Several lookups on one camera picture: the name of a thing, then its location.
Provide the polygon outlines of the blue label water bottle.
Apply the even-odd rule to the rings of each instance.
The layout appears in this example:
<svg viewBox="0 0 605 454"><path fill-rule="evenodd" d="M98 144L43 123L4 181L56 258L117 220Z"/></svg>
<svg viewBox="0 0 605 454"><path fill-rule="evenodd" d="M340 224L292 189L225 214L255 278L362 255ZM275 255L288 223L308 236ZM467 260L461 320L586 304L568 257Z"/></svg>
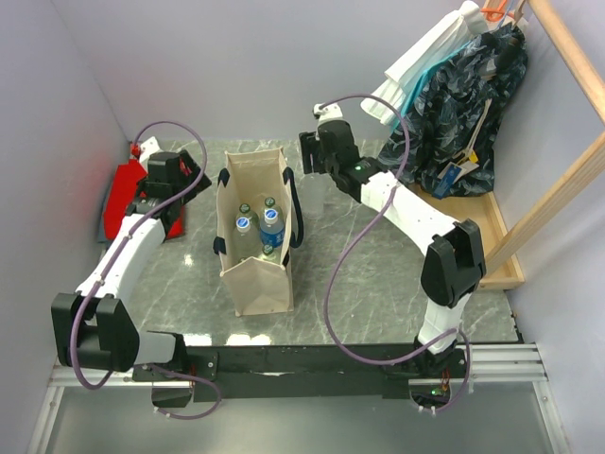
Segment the blue label water bottle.
<svg viewBox="0 0 605 454"><path fill-rule="evenodd" d="M283 245L285 237L285 223L274 208L267 208L260 221L260 237L264 245L278 249Z"/></svg>

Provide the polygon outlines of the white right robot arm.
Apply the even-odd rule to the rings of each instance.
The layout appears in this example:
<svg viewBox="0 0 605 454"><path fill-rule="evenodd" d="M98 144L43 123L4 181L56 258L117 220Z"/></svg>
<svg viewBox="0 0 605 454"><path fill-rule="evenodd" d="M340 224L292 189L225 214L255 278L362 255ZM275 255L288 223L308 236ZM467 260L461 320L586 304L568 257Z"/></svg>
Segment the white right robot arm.
<svg viewBox="0 0 605 454"><path fill-rule="evenodd" d="M408 357L414 358L420 374L437 375L460 335L464 307L486 273L479 226L437 210L377 159L361 156L350 125L342 119L300 133L299 141L304 173L329 175L341 192L390 221L423 254L421 286L428 303Z"/></svg>

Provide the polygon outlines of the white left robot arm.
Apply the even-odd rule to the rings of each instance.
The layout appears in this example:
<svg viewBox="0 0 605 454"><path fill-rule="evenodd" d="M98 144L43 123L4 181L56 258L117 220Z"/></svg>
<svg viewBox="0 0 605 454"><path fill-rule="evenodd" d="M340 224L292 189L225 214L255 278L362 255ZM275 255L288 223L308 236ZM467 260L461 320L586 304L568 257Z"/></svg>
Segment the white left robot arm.
<svg viewBox="0 0 605 454"><path fill-rule="evenodd" d="M147 163L119 232L93 273L51 306L58 360L69 366L126 372L155 363L166 379L188 371L182 336L139 331L127 303L147 261L165 241L185 204L210 187L211 180L187 150L159 151Z"/></svg>

